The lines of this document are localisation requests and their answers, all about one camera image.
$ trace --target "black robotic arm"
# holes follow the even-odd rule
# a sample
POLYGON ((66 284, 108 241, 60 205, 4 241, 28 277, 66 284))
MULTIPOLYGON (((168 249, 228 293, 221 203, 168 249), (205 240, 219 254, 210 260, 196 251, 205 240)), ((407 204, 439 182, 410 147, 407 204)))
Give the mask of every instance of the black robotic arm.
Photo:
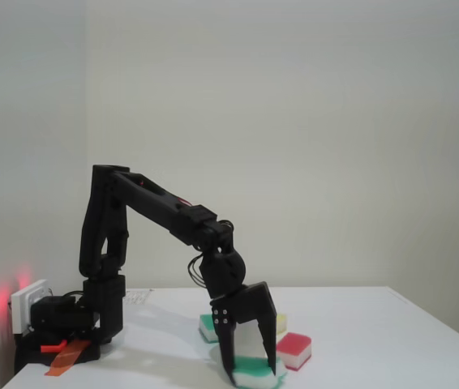
POLYGON ((92 169, 91 197, 79 257, 80 273, 87 277, 82 298, 74 305, 70 305, 69 300, 59 300, 60 297, 42 299, 34 305, 37 306, 35 315, 32 308, 33 328, 48 331, 47 323, 56 323, 49 329, 60 331, 65 337, 90 339, 98 348, 122 330, 122 299, 126 288, 125 277, 118 272, 127 253, 127 206, 200 251, 201 254, 190 261, 188 271, 194 282, 208 290, 212 299, 212 317, 222 362, 232 383, 234 329, 237 323, 254 319, 259 324, 268 364, 276 373, 277 313, 265 282, 243 284, 246 267, 234 249, 231 222, 217 221, 217 215, 206 207, 192 206, 142 174, 131 173, 122 166, 95 165, 92 169), (107 252, 102 254, 105 240, 107 252), (199 275, 194 266, 200 258, 199 275), (55 306, 60 306, 59 310, 54 309, 55 306))

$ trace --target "table surface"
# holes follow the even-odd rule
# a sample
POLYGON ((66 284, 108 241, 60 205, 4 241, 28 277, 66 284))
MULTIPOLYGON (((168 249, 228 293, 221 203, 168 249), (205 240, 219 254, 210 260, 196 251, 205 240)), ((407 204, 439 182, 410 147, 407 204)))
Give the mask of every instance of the table surface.
MULTIPOLYGON (((271 288, 288 331, 312 338, 312 359, 282 388, 459 389, 459 334, 390 288, 271 288)), ((125 308, 125 328, 99 361, 61 377, 28 365, 6 389, 230 388, 216 344, 199 336, 203 289, 155 289, 125 308)))

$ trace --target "orange strip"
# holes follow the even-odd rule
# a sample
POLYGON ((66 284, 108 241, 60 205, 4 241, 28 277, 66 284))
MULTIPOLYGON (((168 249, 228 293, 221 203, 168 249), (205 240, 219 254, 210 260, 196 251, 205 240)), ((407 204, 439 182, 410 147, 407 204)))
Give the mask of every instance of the orange strip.
POLYGON ((61 344, 56 346, 41 346, 41 353, 60 353, 67 346, 67 340, 63 340, 61 344))
POLYGON ((75 339, 70 342, 54 359, 45 375, 58 377, 73 366, 80 354, 91 344, 91 340, 75 339))

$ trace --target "power strip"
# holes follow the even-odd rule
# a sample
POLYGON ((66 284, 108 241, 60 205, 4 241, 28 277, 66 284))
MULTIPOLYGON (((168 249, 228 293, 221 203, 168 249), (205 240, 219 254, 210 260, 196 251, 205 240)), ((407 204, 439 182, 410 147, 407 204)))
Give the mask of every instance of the power strip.
POLYGON ((24 334, 29 329, 31 306, 45 296, 50 296, 47 280, 38 280, 11 295, 11 326, 14 334, 24 334))

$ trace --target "sponge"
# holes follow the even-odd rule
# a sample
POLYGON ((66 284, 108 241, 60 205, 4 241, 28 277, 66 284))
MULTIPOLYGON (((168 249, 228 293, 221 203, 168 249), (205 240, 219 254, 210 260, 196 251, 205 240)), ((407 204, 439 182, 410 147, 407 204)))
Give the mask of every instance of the sponge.
POLYGON ((277 314, 277 335, 287 331, 287 315, 277 314))
MULTIPOLYGON (((210 314, 202 314, 199 317, 199 331, 208 343, 218 342, 215 327, 213 326, 213 319, 210 314)), ((287 315, 277 314, 277 335, 287 331, 287 315)))
POLYGON ((287 369, 277 358, 277 375, 272 373, 266 358, 235 357, 233 377, 241 389, 273 389, 282 383, 287 369))
POLYGON ((210 314, 202 314, 199 318, 199 331, 208 343, 216 343, 219 341, 213 326, 213 318, 210 314))
POLYGON ((311 338, 288 332, 277 344, 277 356, 287 369, 299 370, 311 357, 311 338))

